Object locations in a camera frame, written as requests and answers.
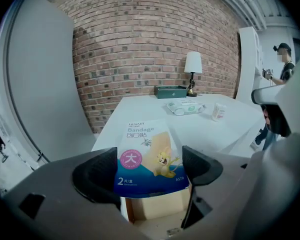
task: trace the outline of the dark green box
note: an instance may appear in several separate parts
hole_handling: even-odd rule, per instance
[[[154,95],[158,99],[185,98],[187,97],[187,88],[181,85],[155,86]]]

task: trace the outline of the person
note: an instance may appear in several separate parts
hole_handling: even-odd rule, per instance
[[[283,69],[280,74],[280,78],[276,78],[271,73],[265,73],[264,78],[273,81],[276,85],[284,85],[290,77],[293,75],[295,64],[292,62],[291,58],[291,48],[288,44],[282,42],[278,47],[274,46],[273,50],[277,52],[278,60],[284,63]],[[263,114],[265,117],[265,126],[262,132],[254,139],[255,144],[260,145],[265,139],[264,146],[262,150],[266,150],[270,144],[277,139],[277,135],[269,131],[270,121],[268,118],[268,112],[263,107]]]

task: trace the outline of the white lampshade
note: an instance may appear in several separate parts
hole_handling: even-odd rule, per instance
[[[201,54],[199,52],[189,51],[187,53],[184,72],[194,72],[202,74]]]

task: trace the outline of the pink circle label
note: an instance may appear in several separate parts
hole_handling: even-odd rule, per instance
[[[141,165],[142,154],[135,149],[128,149],[120,156],[121,165],[129,170],[136,169]]]

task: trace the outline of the jeans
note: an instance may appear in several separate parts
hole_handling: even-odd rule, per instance
[[[255,138],[255,142],[261,143],[264,139],[264,146],[263,146],[263,151],[266,150],[272,142],[275,142],[277,140],[278,135],[269,131],[267,128],[267,125],[264,126],[263,131]]]

